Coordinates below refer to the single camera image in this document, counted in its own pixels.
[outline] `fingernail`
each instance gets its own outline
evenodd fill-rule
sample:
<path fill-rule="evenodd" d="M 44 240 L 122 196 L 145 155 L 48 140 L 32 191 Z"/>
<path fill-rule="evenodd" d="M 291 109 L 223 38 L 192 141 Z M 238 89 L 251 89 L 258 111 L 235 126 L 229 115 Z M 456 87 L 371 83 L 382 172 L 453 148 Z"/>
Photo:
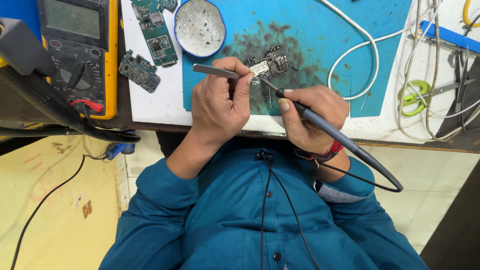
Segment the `fingernail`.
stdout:
<path fill-rule="evenodd" d="M 248 76 L 248 80 L 247 80 L 248 84 L 252 82 L 253 77 L 255 77 L 255 74 L 250 74 L 250 76 Z"/>
<path fill-rule="evenodd" d="M 290 109 L 290 105 L 286 99 L 281 98 L 278 100 L 278 103 L 280 104 L 280 109 L 282 109 L 282 111 L 288 111 Z"/>

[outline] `blue shirt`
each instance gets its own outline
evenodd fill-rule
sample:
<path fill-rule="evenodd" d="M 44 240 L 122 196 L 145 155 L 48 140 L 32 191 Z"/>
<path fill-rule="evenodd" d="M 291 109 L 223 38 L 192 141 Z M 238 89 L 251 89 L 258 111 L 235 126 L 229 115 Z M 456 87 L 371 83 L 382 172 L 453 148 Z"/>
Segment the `blue shirt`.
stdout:
<path fill-rule="evenodd" d="M 261 148 L 222 148 L 193 180 L 162 159 L 145 168 L 119 218 L 100 269 L 260 269 L 262 203 L 269 169 Z M 380 206 L 374 187 L 345 175 L 318 192 L 306 160 L 274 150 L 273 171 L 288 192 L 322 270 L 427 269 Z M 350 157 L 350 173 L 371 181 Z M 285 193 L 272 177 L 264 218 L 264 269 L 316 269 Z"/>

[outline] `green circuit board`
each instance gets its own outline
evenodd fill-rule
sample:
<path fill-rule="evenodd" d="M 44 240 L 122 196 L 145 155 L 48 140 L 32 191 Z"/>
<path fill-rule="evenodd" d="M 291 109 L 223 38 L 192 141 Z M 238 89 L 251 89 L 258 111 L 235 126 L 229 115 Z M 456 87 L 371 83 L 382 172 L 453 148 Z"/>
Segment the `green circuit board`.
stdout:
<path fill-rule="evenodd" d="M 157 7 L 159 7 L 158 0 L 133 0 L 132 2 L 133 12 L 139 20 L 138 24 L 147 42 L 153 62 L 156 66 L 170 67 L 177 63 L 178 57 L 173 48 L 165 19 Z"/>
<path fill-rule="evenodd" d="M 153 93 L 160 83 L 160 77 L 155 74 L 156 67 L 152 66 L 140 54 L 137 54 L 134 58 L 132 53 L 133 51 L 129 50 L 123 56 L 119 66 L 120 74 Z"/>
<path fill-rule="evenodd" d="M 163 9 L 168 9 L 171 12 L 174 12 L 175 9 L 177 8 L 178 2 L 177 0 L 159 0 L 158 1 L 158 6 L 156 9 L 158 11 L 163 12 Z"/>

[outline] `red probe connector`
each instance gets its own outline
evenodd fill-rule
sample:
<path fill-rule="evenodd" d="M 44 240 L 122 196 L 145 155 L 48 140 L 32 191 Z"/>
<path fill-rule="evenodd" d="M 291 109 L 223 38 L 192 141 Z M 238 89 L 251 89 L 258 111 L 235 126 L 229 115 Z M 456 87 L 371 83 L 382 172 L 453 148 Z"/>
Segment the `red probe connector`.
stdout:
<path fill-rule="evenodd" d="M 86 106 L 92 108 L 94 111 L 96 112 L 100 112 L 101 110 L 103 110 L 103 105 L 102 104 L 98 104 L 98 103 L 95 103 L 91 100 L 85 100 L 85 99 L 77 99 L 76 101 L 72 102 L 72 106 L 75 104 L 75 103 L 78 103 L 78 102 L 83 102 L 85 103 Z"/>

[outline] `yellow multimeter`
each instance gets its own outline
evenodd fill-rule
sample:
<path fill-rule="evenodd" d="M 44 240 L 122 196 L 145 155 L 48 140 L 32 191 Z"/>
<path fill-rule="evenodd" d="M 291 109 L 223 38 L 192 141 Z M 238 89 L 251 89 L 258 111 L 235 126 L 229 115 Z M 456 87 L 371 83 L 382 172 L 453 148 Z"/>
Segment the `yellow multimeter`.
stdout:
<path fill-rule="evenodd" d="M 117 0 L 37 0 L 43 46 L 57 74 L 49 79 L 66 100 L 90 100 L 90 118 L 110 119 L 117 106 Z"/>

